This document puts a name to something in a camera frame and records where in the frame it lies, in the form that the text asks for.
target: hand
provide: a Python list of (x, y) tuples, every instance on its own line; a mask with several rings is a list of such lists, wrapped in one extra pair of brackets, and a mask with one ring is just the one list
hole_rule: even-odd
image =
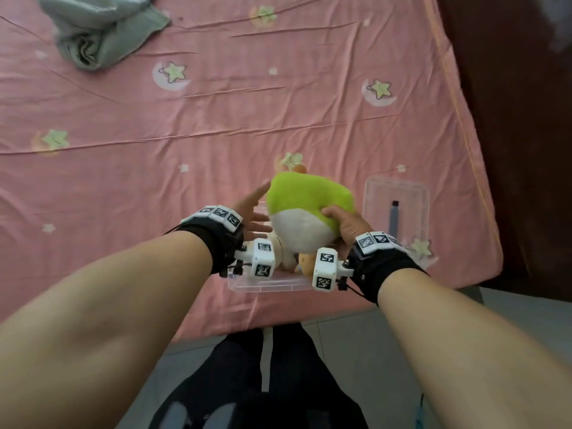
[(336, 244), (340, 258), (345, 259), (356, 241), (356, 237), (367, 231), (374, 231), (371, 225), (359, 214), (352, 214), (338, 205), (331, 205), (321, 210), (328, 218), (334, 218), (340, 223), (341, 241)]
[(270, 221), (267, 215), (254, 212), (254, 207), (258, 206), (258, 201), (270, 189), (270, 181), (264, 182), (252, 193), (246, 195), (232, 207), (243, 218), (244, 240), (252, 241), (255, 238), (266, 238), (264, 233), (270, 233), (272, 227), (261, 224)]

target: gray tile floor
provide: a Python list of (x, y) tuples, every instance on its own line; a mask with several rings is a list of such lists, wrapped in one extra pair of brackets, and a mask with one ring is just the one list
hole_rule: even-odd
[[(471, 296), (480, 297), (477, 289)], [(572, 304), (482, 289), (484, 304), (535, 336), (572, 364)], [(371, 429), (411, 429), (420, 387), (389, 325), (379, 312), (344, 314), (307, 321), (318, 353), (340, 387), (356, 402)], [(208, 338), (170, 346), (157, 363), (141, 393), (118, 425), (147, 428), (159, 404), (210, 355), (222, 338)], [(265, 331), (262, 350), (262, 388), (268, 389), (272, 330)], [(425, 428), (440, 428), (428, 404)]]

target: plush toy head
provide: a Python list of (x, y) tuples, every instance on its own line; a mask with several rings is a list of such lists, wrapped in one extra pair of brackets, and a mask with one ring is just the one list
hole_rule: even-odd
[(339, 223), (321, 213), (322, 208), (333, 204), (355, 211), (354, 198), (345, 186), (298, 172), (278, 173), (266, 198), (276, 234), (297, 253), (315, 253), (340, 236)]

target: forearm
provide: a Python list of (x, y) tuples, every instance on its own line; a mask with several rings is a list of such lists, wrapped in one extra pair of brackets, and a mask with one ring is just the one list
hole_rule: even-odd
[(378, 302), (445, 427), (572, 425), (572, 372), (504, 318), (411, 269)]
[(85, 266), (15, 313), (0, 327), (0, 426), (42, 415), (45, 428), (112, 427), (211, 265), (202, 240), (178, 231)]

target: dark wooden furniture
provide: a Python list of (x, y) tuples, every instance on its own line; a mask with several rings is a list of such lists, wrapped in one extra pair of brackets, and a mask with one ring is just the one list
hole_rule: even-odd
[(572, 301), (572, 0), (438, 2), (501, 230), (483, 285)]

